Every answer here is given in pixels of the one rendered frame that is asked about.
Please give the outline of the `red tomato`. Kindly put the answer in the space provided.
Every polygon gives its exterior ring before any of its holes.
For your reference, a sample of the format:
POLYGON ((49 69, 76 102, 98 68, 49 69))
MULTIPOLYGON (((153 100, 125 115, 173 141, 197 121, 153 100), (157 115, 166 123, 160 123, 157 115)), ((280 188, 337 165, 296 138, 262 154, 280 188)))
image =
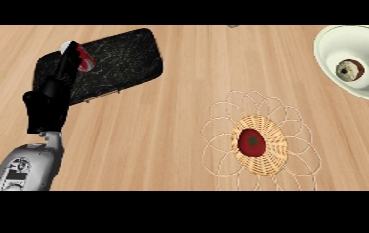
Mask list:
POLYGON ((256 129, 244 129, 238 139, 238 148, 249 157, 260 157, 266 152, 266 141, 256 129))

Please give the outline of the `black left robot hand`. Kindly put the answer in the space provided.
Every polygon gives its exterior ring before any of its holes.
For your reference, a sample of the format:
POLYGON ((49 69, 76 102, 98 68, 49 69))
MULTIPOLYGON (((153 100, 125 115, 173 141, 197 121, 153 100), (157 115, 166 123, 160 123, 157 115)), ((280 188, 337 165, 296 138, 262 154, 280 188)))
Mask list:
POLYGON ((63 130, 82 61, 79 43, 73 41, 63 54, 58 68, 54 74, 46 77, 40 89, 27 91, 24 94, 30 116, 30 134, 63 130))

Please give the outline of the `brown cupcake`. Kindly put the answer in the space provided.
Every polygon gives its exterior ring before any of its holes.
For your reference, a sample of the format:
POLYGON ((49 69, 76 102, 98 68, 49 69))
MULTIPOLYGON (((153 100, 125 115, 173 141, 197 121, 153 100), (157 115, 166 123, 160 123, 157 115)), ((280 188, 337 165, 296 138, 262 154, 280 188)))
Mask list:
POLYGON ((353 59, 345 60, 337 66, 337 77, 345 82, 356 81, 365 73, 364 65, 353 59))

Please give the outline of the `red and white can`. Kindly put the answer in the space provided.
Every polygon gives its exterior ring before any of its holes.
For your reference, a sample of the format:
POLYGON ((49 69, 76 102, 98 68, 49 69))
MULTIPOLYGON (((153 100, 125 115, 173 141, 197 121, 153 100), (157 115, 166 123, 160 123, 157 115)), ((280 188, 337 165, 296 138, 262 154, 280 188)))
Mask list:
MULTIPOLYGON (((67 41, 61 47, 60 47, 60 51, 61 51, 61 54, 66 54, 66 51, 69 49, 71 45, 71 42, 67 41)), ((79 71, 80 72, 89 72, 94 70, 94 67, 95 67, 95 59, 94 59, 94 56, 91 55, 91 53, 88 52, 86 48, 83 45, 79 45, 79 52, 80 52, 80 58, 82 58, 82 64, 80 64, 80 67, 79 67, 79 71)))

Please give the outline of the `wicker flower-shaped placemat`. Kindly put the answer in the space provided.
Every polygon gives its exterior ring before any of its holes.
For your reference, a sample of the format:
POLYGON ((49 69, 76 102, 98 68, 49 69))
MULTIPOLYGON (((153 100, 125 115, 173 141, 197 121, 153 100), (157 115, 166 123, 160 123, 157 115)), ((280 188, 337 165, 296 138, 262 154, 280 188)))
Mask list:
POLYGON ((203 127, 203 166, 216 179, 216 190, 315 191, 322 157, 314 132, 296 107, 257 91, 234 90, 210 106, 203 127), (244 129, 256 129, 266 141, 260 157, 238 148, 244 129))

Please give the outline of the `white bowl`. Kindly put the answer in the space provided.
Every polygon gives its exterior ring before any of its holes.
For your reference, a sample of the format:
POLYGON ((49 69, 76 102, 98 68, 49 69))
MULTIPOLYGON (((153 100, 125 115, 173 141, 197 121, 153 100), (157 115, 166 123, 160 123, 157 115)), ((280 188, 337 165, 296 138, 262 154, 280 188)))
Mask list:
POLYGON ((333 82, 355 96, 369 100, 369 25, 331 25, 315 39, 315 57, 333 82), (359 63, 364 71, 353 81, 339 77, 339 65, 359 63))

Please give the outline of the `black speckled cutting board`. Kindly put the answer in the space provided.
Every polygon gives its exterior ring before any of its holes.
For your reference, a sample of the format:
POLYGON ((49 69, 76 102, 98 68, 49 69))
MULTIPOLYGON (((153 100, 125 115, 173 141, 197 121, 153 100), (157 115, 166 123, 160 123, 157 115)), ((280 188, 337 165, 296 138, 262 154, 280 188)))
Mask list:
POLYGON ((161 75, 163 59, 148 28, 91 41, 83 47, 95 65, 89 72, 77 74, 73 105, 135 87, 161 75))

